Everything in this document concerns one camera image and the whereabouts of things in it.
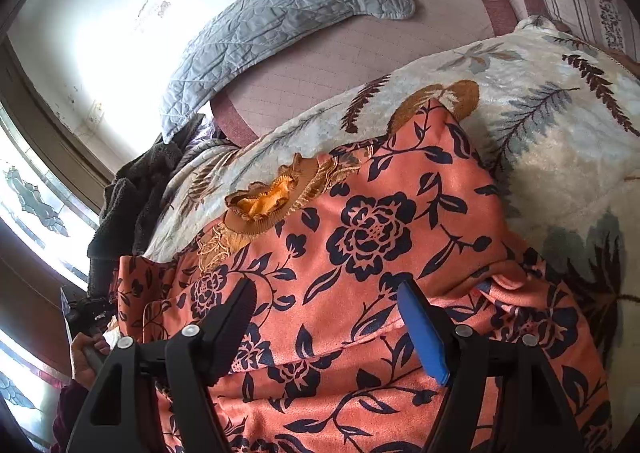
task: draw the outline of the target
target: sleeve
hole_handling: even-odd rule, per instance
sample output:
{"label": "sleeve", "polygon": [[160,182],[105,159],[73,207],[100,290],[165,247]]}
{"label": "sleeve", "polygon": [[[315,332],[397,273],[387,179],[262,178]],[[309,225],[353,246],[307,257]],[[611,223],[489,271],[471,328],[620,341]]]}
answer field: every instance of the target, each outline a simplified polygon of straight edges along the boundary
{"label": "sleeve", "polygon": [[87,389],[76,381],[71,381],[70,385],[60,391],[58,411],[53,421],[53,436],[56,442],[49,449],[50,453],[65,453],[74,424],[88,393]]}

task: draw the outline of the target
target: blanket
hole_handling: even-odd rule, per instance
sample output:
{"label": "blanket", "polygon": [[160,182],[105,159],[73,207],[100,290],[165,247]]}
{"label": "blanket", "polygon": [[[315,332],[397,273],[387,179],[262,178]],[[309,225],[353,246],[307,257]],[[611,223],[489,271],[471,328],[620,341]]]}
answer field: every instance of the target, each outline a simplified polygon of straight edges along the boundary
{"label": "blanket", "polygon": [[[405,101],[384,136],[279,170],[272,187],[290,179],[288,202],[261,211],[267,219],[230,208],[169,263],[124,258],[122,332],[166,339],[248,277],[252,321],[231,371],[209,389],[230,449],[418,452],[447,388],[424,372],[398,312],[398,286],[414,279],[480,335],[535,339],[568,394],[584,389],[569,404],[586,451],[606,451],[604,369],[568,287],[507,229],[487,194],[491,176],[449,111],[433,98]],[[490,378],[470,448],[488,445],[497,396]],[[168,451],[181,451],[164,389],[159,407]]]}
{"label": "blanket", "polygon": [[235,76],[300,38],[354,14],[401,20],[414,0],[237,0],[189,42],[162,97],[167,143]]}
{"label": "blanket", "polygon": [[181,183],[145,254],[166,261],[220,216],[225,196],[311,157],[386,133],[416,93],[460,120],[495,176],[509,227],[567,278],[610,373],[614,435],[640,412],[640,84],[539,17],[512,34],[418,59],[307,110],[250,146],[219,146]]}

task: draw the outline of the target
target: pink bed sheet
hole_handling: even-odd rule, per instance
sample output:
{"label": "pink bed sheet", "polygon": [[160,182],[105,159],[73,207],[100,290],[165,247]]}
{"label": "pink bed sheet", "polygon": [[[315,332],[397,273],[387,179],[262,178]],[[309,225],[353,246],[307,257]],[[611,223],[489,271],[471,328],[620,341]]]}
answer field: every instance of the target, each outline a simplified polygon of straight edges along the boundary
{"label": "pink bed sheet", "polygon": [[511,32],[508,0],[416,0],[409,20],[350,18],[257,64],[211,100],[240,146],[330,97],[444,50]]}

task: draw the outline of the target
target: finger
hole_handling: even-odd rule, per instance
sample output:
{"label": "finger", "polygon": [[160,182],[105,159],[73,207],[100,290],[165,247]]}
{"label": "finger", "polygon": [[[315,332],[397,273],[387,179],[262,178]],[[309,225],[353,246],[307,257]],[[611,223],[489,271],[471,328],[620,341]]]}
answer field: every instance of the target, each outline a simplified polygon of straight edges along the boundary
{"label": "finger", "polygon": [[108,355],[109,355],[109,352],[111,352],[111,348],[110,348],[110,346],[106,343],[106,341],[105,341],[104,343],[102,343],[102,344],[99,344],[99,346],[98,346],[98,343],[96,343],[94,346],[95,346],[95,349],[96,349],[100,354],[103,354],[103,355],[105,355],[105,356],[108,356]]}
{"label": "finger", "polygon": [[74,337],[74,340],[71,341],[71,350],[79,351],[86,346],[91,346],[91,344],[93,343],[93,338],[90,338],[86,334],[82,334],[81,332],[79,332],[78,334],[76,334],[76,337]]}

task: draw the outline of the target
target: window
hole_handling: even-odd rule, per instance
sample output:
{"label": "window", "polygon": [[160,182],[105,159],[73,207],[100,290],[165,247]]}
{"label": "window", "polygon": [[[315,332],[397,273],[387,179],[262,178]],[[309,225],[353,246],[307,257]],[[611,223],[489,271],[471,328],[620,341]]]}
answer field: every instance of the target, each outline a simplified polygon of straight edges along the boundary
{"label": "window", "polygon": [[30,354],[0,330],[0,397],[34,447],[49,451],[60,389],[70,379]]}
{"label": "window", "polygon": [[0,105],[0,218],[50,267],[87,289],[98,215],[38,158]]}

